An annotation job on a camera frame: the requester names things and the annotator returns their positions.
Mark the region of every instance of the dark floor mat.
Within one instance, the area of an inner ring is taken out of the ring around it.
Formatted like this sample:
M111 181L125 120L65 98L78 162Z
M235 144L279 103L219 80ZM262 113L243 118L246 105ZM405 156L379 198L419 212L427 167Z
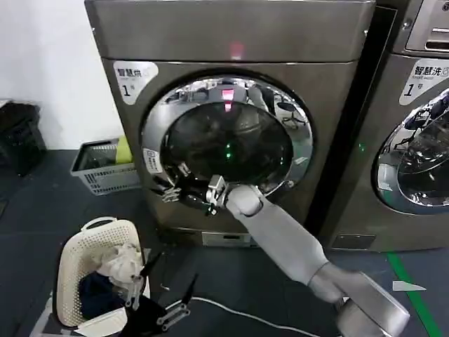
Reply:
M8 205L7 200L1 200L0 201L0 218L3 215L3 212L5 211L6 205Z

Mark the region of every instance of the washing machine door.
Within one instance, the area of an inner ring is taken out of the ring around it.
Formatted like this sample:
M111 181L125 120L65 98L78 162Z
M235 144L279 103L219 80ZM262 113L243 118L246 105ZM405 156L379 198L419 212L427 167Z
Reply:
M380 198L393 209L449 211L449 89L414 109L393 131L374 172Z
M313 137L304 103L268 81L231 74L170 88L150 108L142 154L155 192L202 204L212 175L269 195L306 172Z

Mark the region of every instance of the front-loading washing machine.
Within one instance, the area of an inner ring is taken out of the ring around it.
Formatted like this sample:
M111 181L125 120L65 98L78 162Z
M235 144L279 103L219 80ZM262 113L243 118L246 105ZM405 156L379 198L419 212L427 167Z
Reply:
M320 230L336 249L449 245L449 2L399 19Z
M305 219L374 6L86 2L161 233L211 246L252 245L230 214L205 203L214 174L256 185Z

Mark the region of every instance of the yellow object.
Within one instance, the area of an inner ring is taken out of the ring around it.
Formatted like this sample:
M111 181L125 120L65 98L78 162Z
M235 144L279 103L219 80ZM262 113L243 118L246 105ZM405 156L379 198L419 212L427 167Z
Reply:
M116 164L127 164L133 162L133 155L129 148L128 141L125 136L119 138L119 144L117 144L117 153L115 155Z

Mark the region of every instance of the white cloth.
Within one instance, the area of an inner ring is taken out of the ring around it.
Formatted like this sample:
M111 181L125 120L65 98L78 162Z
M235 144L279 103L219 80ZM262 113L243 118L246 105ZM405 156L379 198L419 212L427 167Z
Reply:
M132 276L142 270L142 253L132 244L115 246L102 251L93 260L100 265L97 272L109 277L111 283L128 288L124 284L133 283Z

